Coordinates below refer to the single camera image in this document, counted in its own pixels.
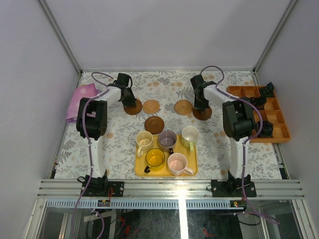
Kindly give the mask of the yellow plastic tray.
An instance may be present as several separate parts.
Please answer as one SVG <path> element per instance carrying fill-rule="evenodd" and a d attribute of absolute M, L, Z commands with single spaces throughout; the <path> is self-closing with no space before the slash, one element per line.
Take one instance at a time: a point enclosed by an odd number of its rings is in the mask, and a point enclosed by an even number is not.
<path fill-rule="evenodd" d="M 194 147 L 194 151 L 190 152 L 188 148 L 184 147 L 181 142 L 181 134 L 177 135 L 177 142 L 174 148 L 174 152 L 181 153 L 187 158 L 187 166 L 193 170 L 193 174 L 191 176 L 194 176 L 197 174 L 197 152 L 196 147 Z M 135 174 L 139 177 L 174 177 L 169 172 L 168 166 L 167 166 L 167 159 L 169 157 L 168 152 L 164 152 L 165 155 L 165 164 L 162 170 L 160 171 L 151 171 L 150 173 L 145 173 L 144 168 L 147 166 L 146 163 L 146 152 L 143 153 L 141 157 L 138 157 L 138 145 L 136 144 L 136 157 L 135 157 Z M 190 175 L 183 173 L 179 175 L 179 177 L 190 177 Z"/>

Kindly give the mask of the aluminium front rail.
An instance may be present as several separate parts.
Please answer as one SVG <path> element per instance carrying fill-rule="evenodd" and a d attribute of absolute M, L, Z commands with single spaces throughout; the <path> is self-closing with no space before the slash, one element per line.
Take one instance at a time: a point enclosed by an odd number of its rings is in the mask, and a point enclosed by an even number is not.
<path fill-rule="evenodd" d="M 204 199 L 212 197 L 209 180 L 125 180 L 124 199 Z M 254 180 L 252 200 L 303 200 L 299 180 Z M 75 179 L 41 180 L 37 198 L 77 199 L 81 184 Z"/>

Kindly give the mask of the orange compartment organizer box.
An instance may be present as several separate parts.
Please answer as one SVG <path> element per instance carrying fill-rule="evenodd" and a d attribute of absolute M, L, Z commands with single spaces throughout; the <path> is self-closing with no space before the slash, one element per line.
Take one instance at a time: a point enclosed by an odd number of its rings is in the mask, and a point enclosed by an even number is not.
<path fill-rule="evenodd" d="M 260 88 L 264 86 L 228 86 L 227 92 L 238 97 L 260 97 Z M 273 97 L 267 97 L 266 103 L 259 110 L 262 119 L 273 124 L 272 137 L 257 136 L 252 143 L 285 143 L 291 139 L 284 115 L 278 103 L 275 92 Z"/>

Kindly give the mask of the purple mug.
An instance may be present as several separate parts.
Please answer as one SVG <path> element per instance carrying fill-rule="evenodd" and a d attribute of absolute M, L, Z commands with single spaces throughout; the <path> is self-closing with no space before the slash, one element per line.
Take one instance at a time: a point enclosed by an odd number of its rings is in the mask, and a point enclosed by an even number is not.
<path fill-rule="evenodd" d="M 174 149 L 177 142 L 177 135 L 171 130 L 163 130 L 158 135 L 159 147 L 163 152 L 169 152 L 169 149 Z"/>

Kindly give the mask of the dark fabric flower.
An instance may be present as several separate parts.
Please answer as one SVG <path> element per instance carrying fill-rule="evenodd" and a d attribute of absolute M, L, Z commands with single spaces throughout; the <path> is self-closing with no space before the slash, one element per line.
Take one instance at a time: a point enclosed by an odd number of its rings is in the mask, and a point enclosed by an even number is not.
<path fill-rule="evenodd" d="M 270 138 L 273 137 L 274 126 L 271 122 L 263 120 L 263 127 L 261 132 L 257 135 L 260 138 Z"/>
<path fill-rule="evenodd" d="M 269 82 L 266 86 L 259 89 L 260 95 L 265 98 L 274 98 L 274 85 Z"/>
<path fill-rule="evenodd" d="M 250 97 L 249 102 L 255 106 L 258 110 L 263 110 L 264 106 L 267 102 L 267 98 L 260 96 L 260 97 Z"/>

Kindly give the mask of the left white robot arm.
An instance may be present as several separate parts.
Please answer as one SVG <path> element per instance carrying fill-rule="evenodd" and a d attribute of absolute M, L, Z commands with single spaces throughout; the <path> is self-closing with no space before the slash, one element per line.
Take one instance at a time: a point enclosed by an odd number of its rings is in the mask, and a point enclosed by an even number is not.
<path fill-rule="evenodd" d="M 102 178 L 106 174 L 102 149 L 109 106 L 121 102 L 129 115 L 136 115 L 142 110 L 142 103 L 134 96 L 132 86 L 131 76 L 119 73 L 105 91 L 91 98 L 82 98 L 79 102 L 76 129 L 86 143 L 89 177 Z"/>

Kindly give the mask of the woven rattan coaster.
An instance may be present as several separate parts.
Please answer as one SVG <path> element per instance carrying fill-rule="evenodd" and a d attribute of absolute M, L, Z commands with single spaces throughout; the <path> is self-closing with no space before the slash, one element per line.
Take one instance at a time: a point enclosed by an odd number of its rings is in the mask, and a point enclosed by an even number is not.
<path fill-rule="evenodd" d="M 174 105 L 174 110 L 177 114 L 185 116 L 192 113 L 193 105 L 188 100 L 179 100 Z"/>
<path fill-rule="evenodd" d="M 160 104 L 157 100 L 147 100 L 143 104 L 143 110 L 146 114 L 155 114 L 160 110 Z"/>

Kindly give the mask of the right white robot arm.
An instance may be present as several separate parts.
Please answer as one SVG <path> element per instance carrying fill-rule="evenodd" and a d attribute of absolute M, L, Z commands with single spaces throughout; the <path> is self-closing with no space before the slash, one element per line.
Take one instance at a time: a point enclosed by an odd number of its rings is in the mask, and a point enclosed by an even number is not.
<path fill-rule="evenodd" d="M 231 165 L 229 173 L 233 181 L 227 184 L 228 193 L 239 196 L 245 191 L 245 184 L 239 180 L 247 176 L 245 172 L 246 144 L 256 128 L 253 105 L 248 98 L 239 98 L 217 87 L 213 81 L 206 82 L 202 75 L 190 79 L 194 90 L 193 115 L 199 120 L 208 120 L 212 115 L 209 103 L 222 109 L 223 130 L 230 138 Z"/>

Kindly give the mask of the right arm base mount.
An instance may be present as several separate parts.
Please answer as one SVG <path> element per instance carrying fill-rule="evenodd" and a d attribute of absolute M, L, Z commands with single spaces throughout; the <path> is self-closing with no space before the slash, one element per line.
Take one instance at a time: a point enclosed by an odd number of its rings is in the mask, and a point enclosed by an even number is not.
<path fill-rule="evenodd" d="M 211 180 L 212 196 L 217 198 L 244 197 L 242 178 L 234 178 L 228 171 L 226 181 Z M 244 190 L 246 197 L 257 197 L 255 184 L 251 181 L 251 175 L 244 177 Z"/>

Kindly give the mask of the yellow glass mug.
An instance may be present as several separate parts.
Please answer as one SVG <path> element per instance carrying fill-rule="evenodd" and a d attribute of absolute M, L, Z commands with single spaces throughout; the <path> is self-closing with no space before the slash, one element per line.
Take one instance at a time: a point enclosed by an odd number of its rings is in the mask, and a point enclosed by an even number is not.
<path fill-rule="evenodd" d="M 161 171 L 165 164 L 165 154 L 158 148 L 151 149 L 146 154 L 145 173 Z"/>

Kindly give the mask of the light green mug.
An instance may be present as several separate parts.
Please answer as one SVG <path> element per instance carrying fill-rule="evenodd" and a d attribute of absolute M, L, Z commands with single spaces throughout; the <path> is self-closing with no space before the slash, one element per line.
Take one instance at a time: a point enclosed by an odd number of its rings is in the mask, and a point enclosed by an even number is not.
<path fill-rule="evenodd" d="M 195 145 L 199 139 L 199 130 L 194 126 L 186 126 L 182 130 L 181 142 L 182 145 L 189 149 L 190 152 L 194 151 Z"/>

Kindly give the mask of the cream yellow mug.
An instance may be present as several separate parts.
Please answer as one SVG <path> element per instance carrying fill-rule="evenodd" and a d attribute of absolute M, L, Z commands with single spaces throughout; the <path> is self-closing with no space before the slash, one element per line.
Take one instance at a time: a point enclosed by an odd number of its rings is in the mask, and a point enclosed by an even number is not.
<path fill-rule="evenodd" d="M 136 136 L 137 156 L 141 157 L 153 147 L 153 135 L 149 131 L 141 131 Z"/>

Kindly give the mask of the pink folded cloth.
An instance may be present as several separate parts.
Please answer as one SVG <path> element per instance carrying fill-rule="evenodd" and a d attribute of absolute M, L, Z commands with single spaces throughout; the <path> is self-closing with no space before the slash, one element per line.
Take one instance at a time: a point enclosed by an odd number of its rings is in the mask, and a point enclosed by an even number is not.
<path fill-rule="evenodd" d="M 80 100 L 82 98 L 92 98 L 98 94 L 94 83 L 81 85 L 75 89 L 67 110 L 66 121 L 75 122 L 78 116 Z"/>

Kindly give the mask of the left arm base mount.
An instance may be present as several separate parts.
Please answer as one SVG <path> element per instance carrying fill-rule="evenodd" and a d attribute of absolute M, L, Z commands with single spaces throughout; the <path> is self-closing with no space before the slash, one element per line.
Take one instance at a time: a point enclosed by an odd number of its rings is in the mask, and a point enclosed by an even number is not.
<path fill-rule="evenodd" d="M 123 197 L 123 181 L 109 181 L 107 175 L 102 178 L 92 178 L 87 189 L 83 193 L 84 197 Z"/>

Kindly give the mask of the dark brown wooden coaster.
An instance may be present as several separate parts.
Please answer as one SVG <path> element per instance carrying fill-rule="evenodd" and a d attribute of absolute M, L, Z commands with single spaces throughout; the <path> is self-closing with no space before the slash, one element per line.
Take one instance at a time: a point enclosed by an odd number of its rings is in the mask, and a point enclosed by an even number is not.
<path fill-rule="evenodd" d="M 143 109 L 143 104 L 140 100 L 135 101 L 136 105 L 132 107 L 124 107 L 125 113 L 129 115 L 137 115 Z"/>

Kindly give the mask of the pink mug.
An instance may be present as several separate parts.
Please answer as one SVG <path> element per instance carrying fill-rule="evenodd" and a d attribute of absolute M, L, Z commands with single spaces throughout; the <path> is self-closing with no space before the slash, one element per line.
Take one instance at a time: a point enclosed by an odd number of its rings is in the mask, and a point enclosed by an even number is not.
<path fill-rule="evenodd" d="M 186 157 L 181 153 L 173 153 L 169 156 L 168 170 L 174 176 L 179 176 L 183 173 L 187 175 L 193 175 L 194 171 L 187 166 L 188 161 Z"/>

